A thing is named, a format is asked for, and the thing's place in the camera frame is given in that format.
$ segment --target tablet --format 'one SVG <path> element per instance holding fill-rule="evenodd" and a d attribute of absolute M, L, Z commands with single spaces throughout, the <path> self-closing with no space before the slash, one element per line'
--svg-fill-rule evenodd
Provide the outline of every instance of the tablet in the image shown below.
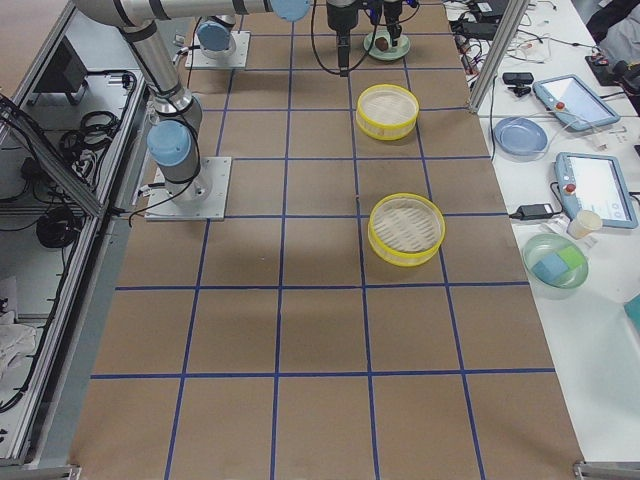
<path fill-rule="evenodd" d="M 638 226 L 617 158 L 562 152 L 556 157 L 555 171 L 569 218 L 575 218 L 580 210 L 591 210 L 600 215 L 605 226 Z M 575 185 L 573 193 L 565 188 L 570 184 Z"/>
<path fill-rule="evenodd" d="M 534 82 L 533 91 L 558 120 L 573 130 L 588 130 L 620 120 L 620 115 L 575 75 Z"/>

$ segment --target transparent green bowl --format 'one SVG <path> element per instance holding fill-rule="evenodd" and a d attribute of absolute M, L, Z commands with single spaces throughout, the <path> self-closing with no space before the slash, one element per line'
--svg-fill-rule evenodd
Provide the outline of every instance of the transparent green bowl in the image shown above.
<path fill-rule="evenodd" d="M 534 265 L 536 265 L 545 256 L 550 253 L 559 252 L 560 250 L 572 245 L 576 248 L 577 252 L 579 252 L 579 255 L 583 259 L 581 265 L 568 270 L 562 275 L 554 278 L 553 281 L 547 281 L 535 274 L 533 271 Z M 580 248 L 571 240 L 560 235 L 550 233 L 536 235 L 524 246 L 524 249 L 522 250 L 522 258 L 527 270 L 529 270 L 533 276 L 552 287 L 565 289 L 576 288 L 582 285 L 589 275 L 589 263 Z"/>

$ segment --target yellow bowl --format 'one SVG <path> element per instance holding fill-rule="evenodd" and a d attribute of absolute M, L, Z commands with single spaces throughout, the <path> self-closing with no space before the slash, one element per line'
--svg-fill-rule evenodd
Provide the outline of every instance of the yellow bowl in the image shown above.
<path fill-rule="evenodd" d="M 377 140 L 398 140 L 411 133 L 419 111 L 418 99 L 406 88 L 374 85 L 358 98 L 356 123 Z"/>
<path fill-rule="evenodd" d="M 396 193 L 380 200 L 369 218 L 373 251 L 399 267 L 422 265 L 444 240 L 442 213 L 432 202 L 413 193 Z"/>

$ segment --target tablet screen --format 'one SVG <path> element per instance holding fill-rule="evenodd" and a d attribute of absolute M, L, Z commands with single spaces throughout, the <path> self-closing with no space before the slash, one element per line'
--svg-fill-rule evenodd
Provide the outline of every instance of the tablet screen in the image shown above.
<path fill-rule="evenodd" d="M 569 156 L 576 182 L 576 199 L 583 210 L 592 210 L 605 220 L 630 220 L 624 192 L 613 162 L 601 158 Z"/>
<path fill-rule="evenodd" d="M 544 84 L 553 97 L 565 104 L 576 120 L 596 123 L 611 117 L 611 113 L 574 78 L 562 78 Z"/>

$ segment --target white cup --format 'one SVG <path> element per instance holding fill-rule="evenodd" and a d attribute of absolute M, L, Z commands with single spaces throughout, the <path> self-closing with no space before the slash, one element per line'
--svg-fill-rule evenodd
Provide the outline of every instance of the white cup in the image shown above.
<path fill-rule="evenodd" d="M 591 232 L 597 232 L 602 228 L 600 215 L 591 210 L 580 210 L 576 218 L 571 220 L 567 233 L 576 240 L 586 237 Z"/>

